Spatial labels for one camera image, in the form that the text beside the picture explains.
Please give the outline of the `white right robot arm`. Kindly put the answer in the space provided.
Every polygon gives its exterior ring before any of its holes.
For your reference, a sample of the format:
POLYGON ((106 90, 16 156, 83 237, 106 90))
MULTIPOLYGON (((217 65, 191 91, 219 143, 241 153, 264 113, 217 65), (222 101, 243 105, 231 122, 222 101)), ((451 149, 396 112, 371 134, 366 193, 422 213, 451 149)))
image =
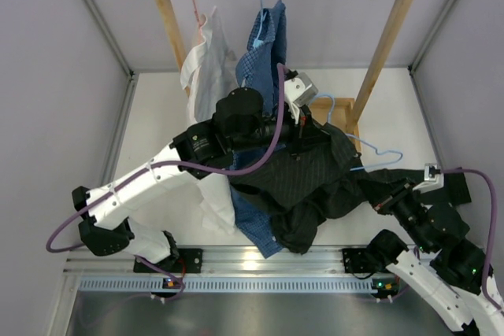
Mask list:
POLYGON ((469 226, 458 212, 448 204, 426 208, 408 180, 363 180, 359 186, 377 213, 398 221, 419 252, 434 254, 425 264, 396 233, 382 230, 366 247, 369 266, 402 279, 452 334, 501 335, 502 296, 485 252, 466 238, 469 226))

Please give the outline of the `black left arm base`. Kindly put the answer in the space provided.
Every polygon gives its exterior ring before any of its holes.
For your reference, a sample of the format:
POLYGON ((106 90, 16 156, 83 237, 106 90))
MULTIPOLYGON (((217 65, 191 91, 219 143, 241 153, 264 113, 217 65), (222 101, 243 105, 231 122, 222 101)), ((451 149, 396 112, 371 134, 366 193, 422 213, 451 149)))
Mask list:
POLYGON ((198 274, 202 270, 203 250, 199 248, 182 248, 178 250, 178 257, 167 257, 155 266, 174 273, 198 274))

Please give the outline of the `light blue wire hanger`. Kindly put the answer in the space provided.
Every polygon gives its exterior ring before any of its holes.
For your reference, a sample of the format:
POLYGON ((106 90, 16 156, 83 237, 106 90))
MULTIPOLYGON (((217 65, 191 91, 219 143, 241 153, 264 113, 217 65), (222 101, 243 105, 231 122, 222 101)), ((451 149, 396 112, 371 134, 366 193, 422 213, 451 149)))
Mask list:
POLYGON ((404 154, 399 150, 380 150, 372 143, 365 141, 359 135, 358 126, 348 128, 348 120, 353 110, 353 98, 336 98, 331 94, 318 94, 309 102, 309 108, 314 118, 320 123, 328 123, 343 130, 345 136, 352 142, 356 149, 356 158, 361 159, 362 147, 373 151, 376 157, 395 156, 388 161, 379 161, 374 164, 358 164, 350 169, 351 172, 371 171, 378 168, 386 168, 399 163, 404 154))

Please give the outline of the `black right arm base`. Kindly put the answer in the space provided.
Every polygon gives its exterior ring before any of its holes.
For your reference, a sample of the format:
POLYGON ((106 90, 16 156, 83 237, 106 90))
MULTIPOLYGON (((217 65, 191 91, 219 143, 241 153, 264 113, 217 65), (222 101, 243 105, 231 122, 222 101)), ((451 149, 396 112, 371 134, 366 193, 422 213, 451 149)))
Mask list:
POLYGON ((343 265, 346 273, 386 273, 386 266, 396 263, 398 253, 369 252, 365 248, 343 249, 343 265))

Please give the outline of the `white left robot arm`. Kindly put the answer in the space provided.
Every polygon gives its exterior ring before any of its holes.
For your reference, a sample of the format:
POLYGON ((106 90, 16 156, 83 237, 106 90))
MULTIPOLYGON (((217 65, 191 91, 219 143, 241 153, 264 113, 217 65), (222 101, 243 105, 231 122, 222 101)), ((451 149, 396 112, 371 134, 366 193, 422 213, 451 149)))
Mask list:
POLYGON ((315 86, 293 82, 279 95, 273 119, 264 115, 258 91, 235 89, 217 102, 211 119, 190 126, 128 175, 101 188, 76 188, 72 199, 82 217, 83 244, 98 257, 127 252, 159 271, 174 269, 179 252, 173 236, 136 223, 130 218, 133 212, 160 194, 196 183, 210 173, 256 172, 270 161, 278 144, 299 154, 329 140, 308 108, 317 95, 315 86))

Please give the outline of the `dark pinstriped shirt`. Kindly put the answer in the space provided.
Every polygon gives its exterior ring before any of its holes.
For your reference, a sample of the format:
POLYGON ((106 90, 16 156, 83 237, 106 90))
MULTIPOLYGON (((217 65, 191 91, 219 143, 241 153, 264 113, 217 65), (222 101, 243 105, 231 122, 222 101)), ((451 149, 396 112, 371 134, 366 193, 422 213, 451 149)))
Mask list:
POLYGON ((271 217, 273 236, 292 253, 306 253, 319 225, 344 217, 367 200, 361 182, 396 187, 404 180, 418 184, 424 179, 421 170, 382 168, 367 172, 361 167, 354 144, 340 129, 331 124, 322 129, 330 142, 303 153, 299 159, 282 149, 258 170, 229 179, 241 197, 271 217))

